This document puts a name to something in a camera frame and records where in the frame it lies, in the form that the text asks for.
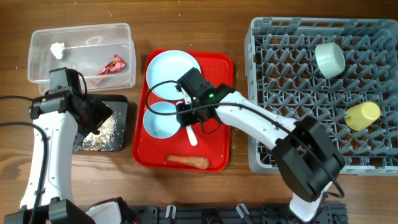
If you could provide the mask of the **mint green bowl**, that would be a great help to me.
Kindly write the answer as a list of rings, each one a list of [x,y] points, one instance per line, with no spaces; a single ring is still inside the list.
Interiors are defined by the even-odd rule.
[[[315,47],[315,59],[321,74],[333,78],[345,70],[345,57],[341,48],[334,42],[318,44]]]

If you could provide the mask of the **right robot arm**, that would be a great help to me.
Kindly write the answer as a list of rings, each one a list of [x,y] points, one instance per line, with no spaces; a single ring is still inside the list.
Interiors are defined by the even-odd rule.
[[[336,179],[345,166],[343,156],[317,119],[307,116],[298,121],[272,113],[229,85],[213,86],[196,68],[180,77],[175,87],[188,98],[177,106],[182,126],[215,119],[263,143],[294,193],[290,211],[301,222],[314,221],[331,194],[328,189],[338,185]]]

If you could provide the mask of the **white tissue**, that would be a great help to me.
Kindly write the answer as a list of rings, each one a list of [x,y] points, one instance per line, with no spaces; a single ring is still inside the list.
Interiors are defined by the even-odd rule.
[[[56,42],[50,46],[50,51],[51,51],[52,55],[58,60],[61,60],[63,58],[64,50],[65,50],[64,43]]]

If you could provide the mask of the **red snack wrapper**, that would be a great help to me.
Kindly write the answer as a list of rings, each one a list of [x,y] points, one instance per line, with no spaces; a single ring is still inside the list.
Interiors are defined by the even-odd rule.
[[[108,78],[102,78],[103,75],[111,75],[120,70],[122,70],[126,66],[126,62],[122,59],[119,55],[114,54],[113,60],[105,65],[97,74],[99,78],[94,78],[90,80],[91,84],[94,86],[101,85],[104,83]]]

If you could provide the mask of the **rice and peanut leftovers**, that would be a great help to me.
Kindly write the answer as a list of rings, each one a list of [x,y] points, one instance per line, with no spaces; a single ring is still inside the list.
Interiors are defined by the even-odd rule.
[[[115,115],[109,117],[99,128],[99,133],[89,133],[83,140],[84,151],[117,151],[121,148],[120,133]]]

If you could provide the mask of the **light blue bowl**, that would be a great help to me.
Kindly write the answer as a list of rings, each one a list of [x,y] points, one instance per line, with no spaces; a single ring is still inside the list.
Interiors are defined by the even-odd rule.
[[[172,103],[161,101],[150,106],[151,109],[160,113],[174,113],[176,107]],[[176,115],[159,115],[147,110],[144,114],[144,128],[154,138],[166,139],[173,136],[179,129],[180,123]]]

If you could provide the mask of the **yellow plastic cup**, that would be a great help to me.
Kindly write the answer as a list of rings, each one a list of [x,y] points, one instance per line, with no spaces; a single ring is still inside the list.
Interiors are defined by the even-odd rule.
[[[351,129],[360,131],[373,124],[380,116],[380,107],[372,101],[367,101],[347,109],[345,122]]]

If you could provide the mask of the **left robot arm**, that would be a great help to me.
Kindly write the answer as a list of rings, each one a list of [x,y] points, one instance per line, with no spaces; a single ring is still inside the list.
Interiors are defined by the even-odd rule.
[[[87,212],[73,203],[72,153],[113,114],[102,101],[89,98],[83,75],[70,68],[50,71],[50,90],[29,108],[34,129],[30,176],[20,209],[5,223],[122,223],[116,199]]]

